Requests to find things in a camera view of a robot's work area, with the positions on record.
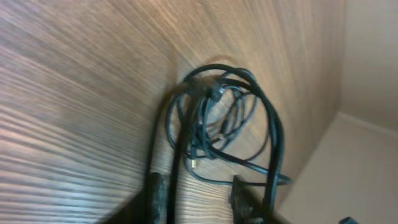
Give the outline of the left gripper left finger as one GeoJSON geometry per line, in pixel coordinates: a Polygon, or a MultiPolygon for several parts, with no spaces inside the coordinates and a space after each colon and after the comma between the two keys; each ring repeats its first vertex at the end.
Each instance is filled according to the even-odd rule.
{"type": "Polygon", "coordinates": [[[168,192],[169,176],[151,172],[146,180],[146,223],[166,223],[168,192]]]}

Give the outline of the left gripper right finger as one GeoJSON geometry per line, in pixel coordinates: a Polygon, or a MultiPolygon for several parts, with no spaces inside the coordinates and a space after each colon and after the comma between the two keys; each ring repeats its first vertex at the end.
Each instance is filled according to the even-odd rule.
{"type": "Polygon", "coordinates": [[[239,175],[233,177],[229,203],[234,224],[264,224],[261,201],[239,175]]]}

